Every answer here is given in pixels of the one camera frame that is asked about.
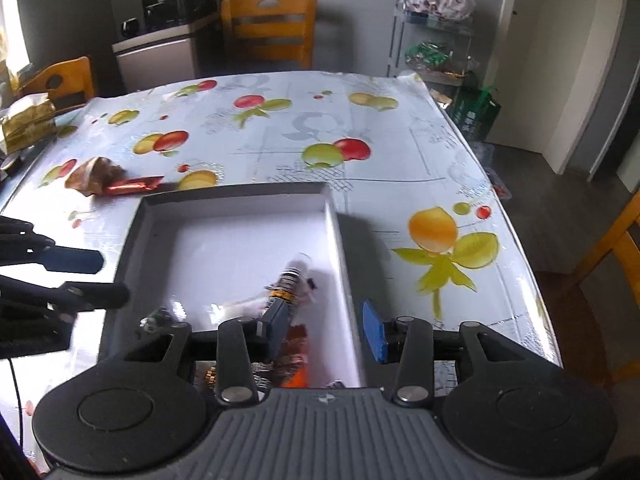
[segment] window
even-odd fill
[[[17,74],[29,64],[29,54],[27,54],[27,47],[22,36],[18,0],[2,0],[2,14],[4,30],[9,43],[9,56],[6,65],[11,72]]]

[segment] ribbed gray plate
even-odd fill
[[[586,478],[588,473],[572,476]],[[80,479],[58,469],[47,479]],[[100,476],[101,479],[112,477]],[[377,389],[272,390],[227,410],[190,453],[140,480],[513,480],[451,444],[430,412]]]

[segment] open box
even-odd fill
[[[136,341],[140,319],[179,301],[187,313],[238,301],[275,282],[297,253],[311,257],[317,289],[294,324],[308,332],[308,384],[363,385],[349,283],[327,184],[243,184],[145,196],[115,281],[129,304],[107,312],[100,358]],[[206,330],[190,319],[194,331]]]

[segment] black cable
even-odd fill
[[[24,449],[22,446],[22,440],[24,438],[24,428],[22,427],[22,403],[20,402],[20,390],[18,390],[18,380],[15,378],[15,368],[14,362],[11,359],[7,359],[9,361],[9,366],[11,367],[11,375],[14,378],[14,386],[15,386],[15,396],[18,399],[18,423],[20,424],[20,449]]]

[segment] chair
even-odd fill
[[[220,14],[226,55],[237,60],[295,60],[310,69],[317,4],[318,0],[224,0]],[[302,21],[286,20],[296,14]]]
[[[95,97],[94,80],[88,57],[56,63],[44,69],[19,90],[19,96],[48,92],[57,114],[75,110]],[[82,102],[67,106],[72,96],[82,93]]]
[[[536,279],[548,309],[564,368],[594,384],[610,387],[640,377],[640,360],[613,373],[607,367],[606,352],[598,322],[579,284],[609,253],[620,262],[626,279],[640,304],[640,250],[629,229],[640,224],[640,192],[637,192],[607,234],[569,275],[536,272]]]

